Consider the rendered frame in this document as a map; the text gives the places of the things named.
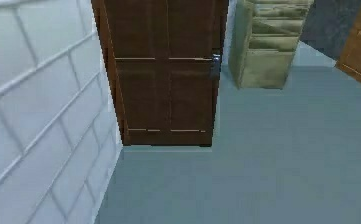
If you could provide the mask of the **dark brown room door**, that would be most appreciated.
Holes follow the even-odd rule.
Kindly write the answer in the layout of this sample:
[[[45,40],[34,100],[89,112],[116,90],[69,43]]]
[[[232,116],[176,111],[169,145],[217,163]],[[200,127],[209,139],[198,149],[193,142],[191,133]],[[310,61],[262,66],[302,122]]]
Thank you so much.
[[[229,0],[90,0],[124,145],[212,144]]]

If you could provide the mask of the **orange brown wooden cupboard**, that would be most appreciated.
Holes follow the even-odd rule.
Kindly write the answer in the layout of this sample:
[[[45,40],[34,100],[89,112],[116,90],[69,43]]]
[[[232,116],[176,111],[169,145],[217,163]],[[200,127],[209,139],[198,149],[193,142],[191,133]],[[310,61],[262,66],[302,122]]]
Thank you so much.
[[[336,67],[361,83],[361,8],[346,39]]]

